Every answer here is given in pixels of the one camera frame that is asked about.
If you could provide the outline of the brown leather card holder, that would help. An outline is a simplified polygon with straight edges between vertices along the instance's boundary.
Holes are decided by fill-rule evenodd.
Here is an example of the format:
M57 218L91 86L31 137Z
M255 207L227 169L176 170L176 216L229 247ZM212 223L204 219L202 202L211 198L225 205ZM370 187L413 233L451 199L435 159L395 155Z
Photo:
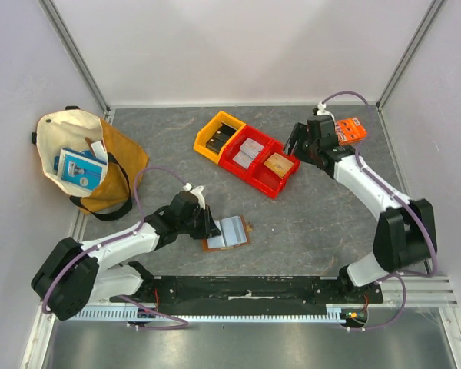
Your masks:
M202 241L204 252L225 251L250 243L248 223L242 215L216 220L218 236Z

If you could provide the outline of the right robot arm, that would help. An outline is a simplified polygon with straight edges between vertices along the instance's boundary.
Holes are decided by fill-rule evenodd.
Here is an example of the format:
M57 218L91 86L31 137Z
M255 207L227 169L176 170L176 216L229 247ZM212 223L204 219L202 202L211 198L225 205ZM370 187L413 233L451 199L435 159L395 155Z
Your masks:
M338 297L351 303L363 295L364 287L396 272L406 273L421 261L435 261L437 244L430 202L397 191L368 166L358 150L340 143L344 135L331 116L314 115L307 123L294 125L284 150L349 189L377 222L372 251L341 268L338 275Z

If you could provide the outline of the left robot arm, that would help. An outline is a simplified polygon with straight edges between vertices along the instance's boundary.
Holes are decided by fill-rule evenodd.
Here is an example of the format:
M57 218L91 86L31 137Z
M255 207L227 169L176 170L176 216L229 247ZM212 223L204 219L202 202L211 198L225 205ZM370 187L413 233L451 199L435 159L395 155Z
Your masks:
M147 301L154 284L127 261L159 250L181 234L194 240L221 235L202 186L180 191L169 205L118 233L92 241L60 240L32 278L42 312L66 321L92 301L124 295Z

